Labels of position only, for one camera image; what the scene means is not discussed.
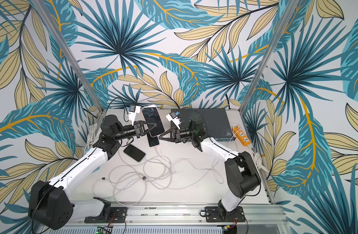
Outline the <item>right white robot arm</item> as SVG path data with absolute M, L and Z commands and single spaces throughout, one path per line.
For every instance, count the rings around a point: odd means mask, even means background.
M 246 151 L 240 153 L 218 143 L 208 135 L 201 122 L 190 120 L 188 127 L 172 127 L 159 135 L 159 139 L 174 143 L 191 142 L 194 148 L 224 163 L 229 191 L 219 201 L 216 211 L 223 220 L 231 218 L 247 193 L 261 185 L 261 177 L 252 156 Z

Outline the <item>dark phone pink case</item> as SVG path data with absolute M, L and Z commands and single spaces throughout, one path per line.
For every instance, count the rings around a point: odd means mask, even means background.
M 149 132 L 151 137 L 159 136 L 165 132 L 158 109 L 155 105 L 142 108 L 142 114 L 145 121 L 148 123 L 148 127 L 151 128 Z

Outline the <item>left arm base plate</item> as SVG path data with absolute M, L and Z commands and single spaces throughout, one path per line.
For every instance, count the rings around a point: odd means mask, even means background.
M 104 208 L 100 215 L 89 216 L 84 219 L 85 223 L 101 224 L 101 223 L 125 223 L 127 215 L 127 207 L 109 207 Z

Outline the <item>black phone light case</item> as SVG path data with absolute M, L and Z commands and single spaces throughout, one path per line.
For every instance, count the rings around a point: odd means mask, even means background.
M 141 162 L 144 157 L 146 156 L 146 153 L 135 147 L 134 145 L 128 145 L 123 150 L 123 152 L 130 156 L 133 160 L 136 162 Z

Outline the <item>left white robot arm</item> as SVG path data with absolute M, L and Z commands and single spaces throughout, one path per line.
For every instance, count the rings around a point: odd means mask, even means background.
M 69 221 L 112 220 L 111 203 L 94 197 L 86 201 L 70 201 L 75 189 L 98 167 L 108 162 L 121 147 L 120 141 L 141 137 L 156 127 L 156 123 L 136 121 L 122 125 L 115 115 L 108 115 L 101 124 L 101 133 L 93 147 L 76 163 L 58 176 L 36 182 L 30 195 L 28 217 L 52 230 L 58 230 Z

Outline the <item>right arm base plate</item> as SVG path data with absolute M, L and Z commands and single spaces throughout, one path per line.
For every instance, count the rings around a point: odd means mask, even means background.
M 222 207 L 207 206 L 204 210 L 200 210 L 199 214 L 201 217 L 204 217 L 208 223 L 240 223 L 246 221 L 243 208 L 240 206 L 230 212 Z

